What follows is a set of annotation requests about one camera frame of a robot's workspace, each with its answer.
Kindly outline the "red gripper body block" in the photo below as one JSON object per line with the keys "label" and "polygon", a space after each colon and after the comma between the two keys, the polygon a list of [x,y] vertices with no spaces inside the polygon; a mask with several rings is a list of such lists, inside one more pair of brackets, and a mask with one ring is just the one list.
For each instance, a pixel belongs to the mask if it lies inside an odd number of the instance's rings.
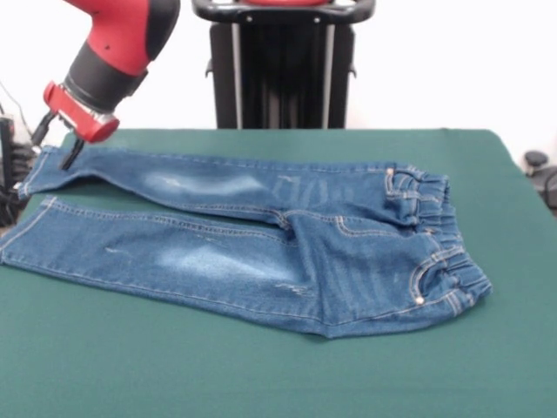
{"label": "red gripper body block", "polygon": [[94,111],[81,104],[61,84],[47,84],[44,102],[55,116],[73,129],[79,139],[87,143],[105,141],[120,125],[120,121],[112,113]]}

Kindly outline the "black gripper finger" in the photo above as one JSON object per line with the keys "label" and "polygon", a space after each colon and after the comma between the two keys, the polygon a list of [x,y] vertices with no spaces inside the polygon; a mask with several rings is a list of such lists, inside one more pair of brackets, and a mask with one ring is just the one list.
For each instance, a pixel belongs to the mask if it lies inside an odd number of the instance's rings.
{"label": "black gripper finger", "polygon": [[70,152],[64,156],[64,159],[59,165],[60,170],[69,170],[81,151],[84,149],[86,142],[80,138],[77,138],[70,150]]}
{"label": "black gripper finger", "polygon": [[54,111],[48,111],[43,116],[37,128],[31,135],[30,141],[32,144],[41,144],[44,141],[44,138],[50,129],[50,123],[56,116],[57,114]]}

